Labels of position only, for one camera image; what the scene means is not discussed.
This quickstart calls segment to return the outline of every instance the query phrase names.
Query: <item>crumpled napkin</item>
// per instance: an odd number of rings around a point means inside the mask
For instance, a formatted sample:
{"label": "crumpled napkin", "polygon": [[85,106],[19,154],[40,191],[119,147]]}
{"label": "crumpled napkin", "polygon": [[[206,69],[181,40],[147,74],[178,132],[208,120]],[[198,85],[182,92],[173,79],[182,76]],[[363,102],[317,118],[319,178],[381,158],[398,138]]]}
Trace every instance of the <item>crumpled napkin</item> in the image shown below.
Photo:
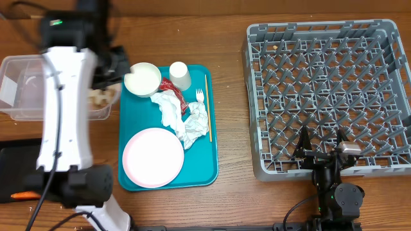
{"label": "crumpled napkin", "polygon": [[184,121],[186,132],[181,141],[184,141],[184,149],[189,149],[194,141],[208,132],[208,114],[203,103],[189,103],[190,116]]}
{"label": "crumpled napkin", "polygon": [[181,119],[180,100],[176,97],[174,91],[156,92],[150,96],[150,99],[160,106],[162,125],[170,126],[175,131],[175,135],[181,140],[186,128]]}
{"label": "crumpled napkin", "polygon": [[184,142],[184,149],[189,149],[193,143],[208,132],[208,115],[203,103],[189,103],[190,116],[185,122],[181,119],[180,100],[172,90],[157,92],[151,100],[160,106],[162,112],[161,123],[170,126],[175,135]]}

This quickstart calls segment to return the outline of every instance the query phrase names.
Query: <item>paper cup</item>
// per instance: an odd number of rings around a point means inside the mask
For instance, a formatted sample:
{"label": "paper cup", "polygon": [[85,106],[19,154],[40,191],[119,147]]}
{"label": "paper cup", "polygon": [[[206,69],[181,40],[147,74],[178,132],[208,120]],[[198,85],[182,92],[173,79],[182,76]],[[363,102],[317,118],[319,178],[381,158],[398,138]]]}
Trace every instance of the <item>paper cup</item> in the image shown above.
{"label": "paper cup", "polygon": [[170,80],[180,90],[187,90],[191,86],[191,77],[187,65],[175,62],[170,66]]}

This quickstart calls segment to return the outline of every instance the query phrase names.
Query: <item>plastic tray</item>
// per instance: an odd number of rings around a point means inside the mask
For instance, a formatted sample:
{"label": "plastic tray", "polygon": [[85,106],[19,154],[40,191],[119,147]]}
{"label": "plastic tray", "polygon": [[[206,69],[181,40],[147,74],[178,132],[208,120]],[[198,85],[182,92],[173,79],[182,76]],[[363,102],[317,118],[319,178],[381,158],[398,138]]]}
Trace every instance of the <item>plastic tray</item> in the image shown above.
{"label": "plastic tray", "polygon": [[[170,67],[160,67],[162,77],[169,78]],[[187,102],[196,101],[195,89],[206,91],[204,75],[207,75],[208,94],[210,101],[210,116],[213,142],[210,142],[209,134],[198,138],[192,147],[185,150],[184,164],[179,175],[168,185],[156,189],[173,189],[181,187],[204,186],[213,183],[218,175],[217,135],[214,115],[213,88],[211,74],[206,67],[201,65],[189,65],[191,86],[183,92]],[[189,116],[189,110],[183,116],[183,121]],[[123,84],[123,92],[120,100],[120,135],[119,135],[119,167],[118,180],[120,185],[129,191],[147,191],[134,184],[125,174],[123,169],[123,150],[127,142],[137,132],[146,128],[165,128],[161,124],[161,112],[158,104],[152,103],[150,98],[140,98],[129,92]]]}
{"label": "plastic tray", "polygon": [[302,125],[329,152],[338,128],[364,155],[342,175],[411,174],[410,68],[390,20],[254,24],[244,44],[254,174],[310,179],[292,157]]}

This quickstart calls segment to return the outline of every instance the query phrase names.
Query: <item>red wrapper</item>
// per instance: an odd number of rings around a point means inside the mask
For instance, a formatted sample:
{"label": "red wrapper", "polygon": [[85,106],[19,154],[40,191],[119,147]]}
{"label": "red wrapper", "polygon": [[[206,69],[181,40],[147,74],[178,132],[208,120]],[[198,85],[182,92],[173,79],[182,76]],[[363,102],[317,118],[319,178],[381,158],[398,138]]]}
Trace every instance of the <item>red wrapper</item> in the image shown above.
{"label": "red wrapper", "polygon": [[188,103],[186,100],[184,100],[184,97],[182,97],[181,90],[176,88],[174,84],[167,78],[163,78],[160,84],[160,90],[173,90],[176,97],[180,100],[181,103],[181,114],[184,115],[186,113],[186,110],[188,108]]}

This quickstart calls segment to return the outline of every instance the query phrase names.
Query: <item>white fork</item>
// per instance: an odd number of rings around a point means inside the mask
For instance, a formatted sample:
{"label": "white fork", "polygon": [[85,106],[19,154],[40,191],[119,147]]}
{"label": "white fork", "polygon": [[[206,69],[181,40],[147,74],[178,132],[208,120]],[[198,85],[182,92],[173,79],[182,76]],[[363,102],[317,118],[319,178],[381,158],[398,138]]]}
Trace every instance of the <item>white fork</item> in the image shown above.
{"label": "white fork", "polygon": [[195,97],[199,103],[204,103],[204,93],[202,89],[195,89]]}

